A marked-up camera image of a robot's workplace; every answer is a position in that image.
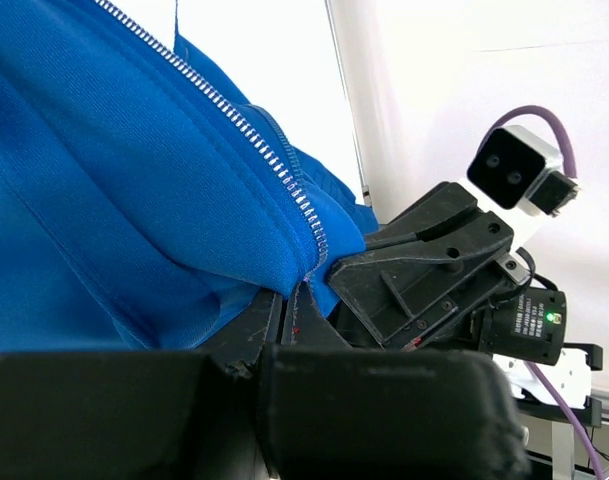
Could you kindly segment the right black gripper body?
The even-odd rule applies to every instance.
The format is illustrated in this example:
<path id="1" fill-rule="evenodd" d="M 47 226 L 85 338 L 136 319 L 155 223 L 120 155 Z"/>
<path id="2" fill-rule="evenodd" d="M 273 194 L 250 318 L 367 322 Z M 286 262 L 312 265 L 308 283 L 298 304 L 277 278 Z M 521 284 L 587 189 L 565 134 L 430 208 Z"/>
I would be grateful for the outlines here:
<path id="1" fill-rule="evenodd" d="M 525 249 L 491 263 L 450 294 L 446 319 L 413 341 L 415 348 L 515 353 L 510 343 L 521 322 L 524 295 L 535 277 Z"/>

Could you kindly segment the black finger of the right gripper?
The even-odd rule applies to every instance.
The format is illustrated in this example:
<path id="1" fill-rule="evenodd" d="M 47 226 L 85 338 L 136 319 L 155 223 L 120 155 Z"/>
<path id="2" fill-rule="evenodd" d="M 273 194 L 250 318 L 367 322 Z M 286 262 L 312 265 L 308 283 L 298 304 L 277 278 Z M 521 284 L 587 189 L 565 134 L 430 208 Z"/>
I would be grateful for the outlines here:
<path id="1" fill-rule="evenodd" d="M 442 182 L 337 260 L 331 324 L 354 347 L 421 348 L 510 285 L 499 267 L 513 229 L 455 182 Z"/>

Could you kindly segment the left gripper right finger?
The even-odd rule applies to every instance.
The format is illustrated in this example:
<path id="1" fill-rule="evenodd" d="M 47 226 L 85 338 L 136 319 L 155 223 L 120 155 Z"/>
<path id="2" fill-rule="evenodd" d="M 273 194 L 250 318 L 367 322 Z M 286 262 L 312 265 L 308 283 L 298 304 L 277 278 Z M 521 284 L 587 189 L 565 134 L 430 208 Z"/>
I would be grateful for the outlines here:
<path id="1" fill-rule="evenodd" d="M 486 355 L 353 349 L 306 285 L 261 368 L 261 443 L 282 479 L 524 479 L 504 374 Z"/>

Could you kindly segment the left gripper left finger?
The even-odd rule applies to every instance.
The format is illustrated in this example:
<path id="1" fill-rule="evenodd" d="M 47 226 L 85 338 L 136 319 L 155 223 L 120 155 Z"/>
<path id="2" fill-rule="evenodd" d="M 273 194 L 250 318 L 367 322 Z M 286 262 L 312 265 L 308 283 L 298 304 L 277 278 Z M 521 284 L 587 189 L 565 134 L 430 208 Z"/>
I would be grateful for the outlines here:
<path id="1" fill-rule="evenodd" d="M 0 354 L 0 479 L 265 479 L 251 385 L 279 298 L 198 350 Z"/>

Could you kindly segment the blue zip jacket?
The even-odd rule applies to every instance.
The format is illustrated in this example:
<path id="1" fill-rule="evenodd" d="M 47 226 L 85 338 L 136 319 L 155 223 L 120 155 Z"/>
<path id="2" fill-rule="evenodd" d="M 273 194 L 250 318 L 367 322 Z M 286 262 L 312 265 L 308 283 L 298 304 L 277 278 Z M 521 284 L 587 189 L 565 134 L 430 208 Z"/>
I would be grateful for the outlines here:
<path id="1" fill-rule="evenodd" d="M 325 277 L 373 211 L 183 37 L 0 1 L 0 352 L 193 349 Z"/>

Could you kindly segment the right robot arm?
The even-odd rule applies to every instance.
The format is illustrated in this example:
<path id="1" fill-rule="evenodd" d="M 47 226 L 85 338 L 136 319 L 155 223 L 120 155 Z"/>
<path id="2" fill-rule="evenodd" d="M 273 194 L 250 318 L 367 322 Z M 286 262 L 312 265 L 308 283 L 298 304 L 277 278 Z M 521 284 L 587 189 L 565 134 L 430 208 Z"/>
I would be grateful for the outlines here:
<path id="1" fill-rule="evenodd" d="M 338 329 L 359 348 L 470 350 L 490 355 L 513 393 L 583 408 L 599 347 L 565 340 L 565 294 L 515 247 L 514 228 L 462 185 L 444 182 L 338 260 L 327 281 Z M 556 395 L 530 371 L 549 365 Z"/>

